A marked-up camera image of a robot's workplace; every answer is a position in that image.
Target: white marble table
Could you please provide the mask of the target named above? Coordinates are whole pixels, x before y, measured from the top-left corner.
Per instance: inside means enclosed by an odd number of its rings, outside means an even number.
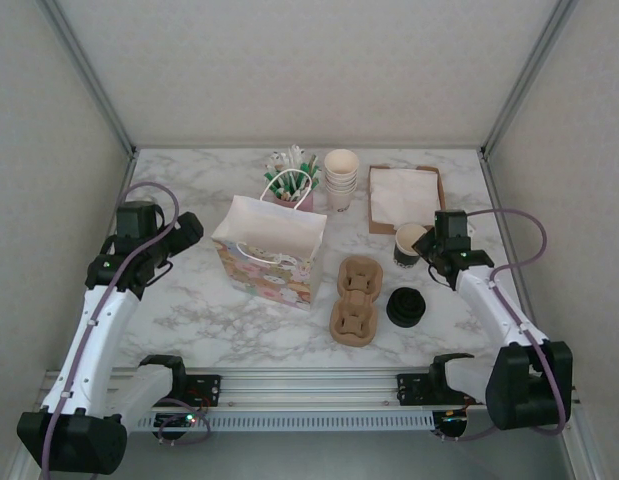
[[[328,150],[310,150],[324,158]],[[370,368],[428,365],[436,354],[493,350],[465,302],[429,278],[426,264],[403,270],[392,260],[393,237],[370,235],[367,224],[368,165],[431,165],[440,169],[447,207],[467,211],[489,208],[489,196],[477,155],[470,150],[355,150],[360,179],[351,208],[329,212],[320,187],[315,211],[328,213],[324,235],[324,276],[310,313],[254,298],[234,290],[210,240],[234,194],[256,197],[264,188],[264,164],[270,149],[142,150],[134,182],[153,180],[171,188],[181,211],[194,212],[205,238],[174,258],[173,270],[149,288],[129,323],[116,366],[135,366],[149,353],[181,355],[188,367]],[[171,215],[169,199],[153,191]],[[471,218],[474,248],[505,262],[493,215]],[[335,277],[351,254],[368,255],[384,269],[382,294],[376,301],[378,329],[372,343],[353,348],[329,334],[329,316],[338,297]],[[510,277],[503,278],[514,293]],[[427,311],[420,323],[402,329],[384,311],[391,292],[402,286],[419,289]]]

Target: stacked paper cups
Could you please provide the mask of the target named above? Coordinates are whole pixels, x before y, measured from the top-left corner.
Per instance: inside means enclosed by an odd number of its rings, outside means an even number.
[[[329,206],[338,212],[349,208],[358,186],[358,156],[350,150],[332,150],[325,157],[325,180]]]

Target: black cup lid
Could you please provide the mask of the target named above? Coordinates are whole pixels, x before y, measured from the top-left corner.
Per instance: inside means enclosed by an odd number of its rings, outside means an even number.
[[[425,299],[418,290],[402,287],[389,297],[387,315],[389,320],[399,327],[409,328],[420,321],[426,308]]]

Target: cardboard cup holder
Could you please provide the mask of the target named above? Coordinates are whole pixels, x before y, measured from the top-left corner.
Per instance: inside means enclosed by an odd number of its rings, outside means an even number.
[[[340,264],[338,300],[331,312],[333,339],[351,347],[364,347],[376,335],[378,310],[373,305],[382,287],[382,267],[375,260],[353,256]]]

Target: white wall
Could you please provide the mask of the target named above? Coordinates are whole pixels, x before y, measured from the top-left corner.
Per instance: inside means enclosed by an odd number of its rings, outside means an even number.
[[[60,3],[142,147],[477,147],[555,2]]]
[[[125,167],[33,0],[0,0],[0,477],[60,366]]]
[[[575,356],[575,384],[619,478],[619,0],[582,0],[492,158],[505,206],[549,234],[524,269],[540,325]],[[511,222],[522,257],[532,226]]]

